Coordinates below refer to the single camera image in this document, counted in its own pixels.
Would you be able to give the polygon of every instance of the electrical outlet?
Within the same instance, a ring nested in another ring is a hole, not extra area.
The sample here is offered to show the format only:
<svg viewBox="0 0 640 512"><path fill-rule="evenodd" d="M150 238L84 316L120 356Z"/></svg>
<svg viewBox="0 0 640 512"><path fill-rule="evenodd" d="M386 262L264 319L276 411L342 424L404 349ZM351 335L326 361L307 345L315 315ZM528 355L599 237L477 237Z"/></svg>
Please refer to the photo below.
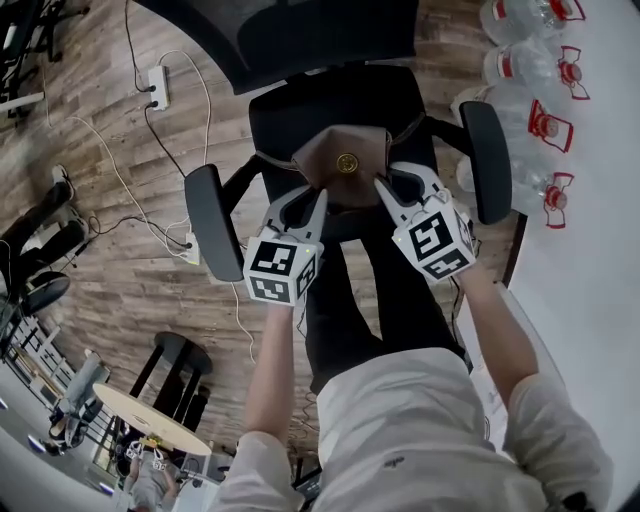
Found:
<svg viewBox="0 0 640 512"><path fill-rule="evenodd" d="M192 265L200 265L200 246L196 240L196 235L193 233L187 233L187 243L191 244L189 249L185 249L186 256L184 257L187 262Z"/></svg>
<svg viewBox="0 0 640 512"><path fill-rule="evenodd" d="M156 66L149 70L149 87L155 87L151 91L151 101L157 101L158 105L153 110L166 110L169 107L169 88L167 87L167 68Z"/></svg>

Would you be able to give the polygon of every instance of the wooden floor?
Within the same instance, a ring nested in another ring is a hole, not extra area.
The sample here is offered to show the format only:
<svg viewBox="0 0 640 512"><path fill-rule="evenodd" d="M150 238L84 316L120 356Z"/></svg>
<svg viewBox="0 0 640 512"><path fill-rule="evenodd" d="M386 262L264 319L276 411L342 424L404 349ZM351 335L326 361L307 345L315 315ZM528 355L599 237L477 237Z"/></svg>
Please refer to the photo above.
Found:
<svg viewBox="0 0 640 512"><path fill-rule="evenodd" d="M17 129L0 121L0 178L4 197L0 228L26 211L50 187L50 169L63 164L76 187L75 205L85 217L96 215L107 229L137 208L113 171L111 160L79 116L105 138L124 181L149 217L166 227L186 217L182 177L153 139L143 118L147 94L133 86L133 70L124 30L124 0L91 1L85 18L65 22L58 30L59 64L42 59L53 129L39 104ZM417 57L402 61L420 84L432 115L449 118L448 105L463 89L480 83L485 52L491 48L478 22L480 0L422 0L416 27ZM259 93L234 96L214 62L180 30L136 4L130 6L130 28L140 69L153 66L164 52L184 50L202 71L211 94L213 119L208 161L223 181L253 152L247 108ZM197 75L182 55L164 60L169 67L172 104L165 113L151 113L165 145L186 170L201 165L206 102ZM40 77L32 87L39 88ZM441 175L454 195L453 170L459 154L437 146ZM264 187L256 179L233 218L239 236L255 233L266 210ZM477 227L484 242L481 259L496 275L504 270L515 217L492 228ZM187 226L172 234L183 237ZM345 244L357 302L374 332L378 331L373 275L359 243ZM212 395L199 428L206 440L232 445L242 433L242 412L252 372L249 340L236 324L231 286L217 282L205 265L192 266L171 257L138 222L127 221L101 236L67 268L72 286L48 308L42 319L59 324L56 342L69 360L81 364L83 349L97 351L113 369L111 383L129 390L151 353L155 333L175 331L202 345L214 364L205 380ZM257 338L259 352L264 305L247 298L238 286L240 318ZM434 288L447 317L454 298L449 284ZM302 338L296 334L296 412L291 443L298 450L316 449L316 409L306 399L310 371ZM153 400L159 372L145 399Z"/></svg>

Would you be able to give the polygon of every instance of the bar stool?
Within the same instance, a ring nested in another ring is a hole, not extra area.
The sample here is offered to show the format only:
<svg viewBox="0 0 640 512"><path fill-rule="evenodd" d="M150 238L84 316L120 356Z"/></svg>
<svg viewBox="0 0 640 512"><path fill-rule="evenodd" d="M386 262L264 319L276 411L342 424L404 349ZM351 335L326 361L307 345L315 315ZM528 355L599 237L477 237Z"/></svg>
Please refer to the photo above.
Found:
<svg viewBox="0 0 640 512"><path fill-rule="evenodd" d="M129 394L134 398L140 396L142 388L162 357L172 366L153 408L180 423L198 387L200 377L213 371L211 359L201 347L180 334L159 332L155 335L153 342L155 349ZM186 388L180 378L183 370L191 372Z"/></svg>

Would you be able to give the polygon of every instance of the wooden round table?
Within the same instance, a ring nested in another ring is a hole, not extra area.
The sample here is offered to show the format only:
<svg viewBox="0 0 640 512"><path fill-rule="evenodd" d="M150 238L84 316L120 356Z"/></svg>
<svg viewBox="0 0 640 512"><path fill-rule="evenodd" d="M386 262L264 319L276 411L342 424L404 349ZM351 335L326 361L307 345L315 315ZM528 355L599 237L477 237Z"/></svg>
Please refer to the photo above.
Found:
<svg viewBox="0 0 640 512"><path fill-rule="evenodd" d="M106 384L94 384L98 398L131 427L156 436L176 449L193 455L209 455L211 449L190 430L165 414Z"/></svg>

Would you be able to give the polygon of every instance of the plastic water bottle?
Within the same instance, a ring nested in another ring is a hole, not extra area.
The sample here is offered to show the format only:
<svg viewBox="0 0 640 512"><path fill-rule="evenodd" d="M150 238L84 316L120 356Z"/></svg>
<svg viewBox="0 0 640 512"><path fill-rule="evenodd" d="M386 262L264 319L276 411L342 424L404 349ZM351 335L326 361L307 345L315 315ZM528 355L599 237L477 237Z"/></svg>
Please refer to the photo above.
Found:
<svg viewBox="0 0 640 512"><path fill-rule="evenodd" d="M464 101L484 101L496 111L511 161L512 208L527 215L542 211L556 164L554 150L544 144L541 136L558 135L556 119L547 114L534 115L532 105L536 100L522 86L498 84L467 89L454 100L454 114ZM463 190L474 190L469 162L463 159L458 164L456 177Z"/></svg>
<svg viewBox="0 0 640 512"><path fill-rule="evenodd" d="M489 85L525 86L545 109L566 112L574 99L589 99L589 95L580 83L582 70L577 64L580 50L556 46L554 55L553 45L549 40L532 36L495 48L484 59L484 79Z"/></svg>
<svg viewBox="0 0 640 512"><path fill-rule="evenodd" d="M544 210L547 191L553 185L553 173L536 162L522 158L511 162L511 208L525 215L539 215ZM465 192L475 192L471 159L462 157L456 167L456 180ZM557 197L560 208L567 204L566 195Z"/></svg>
<svg viewBox="0 0 640 512"><path fill-rule="evenodd" d="M551 35L575 19L585 19L576 0L487 0L480 8L482 28L498 45Z"/></svg>

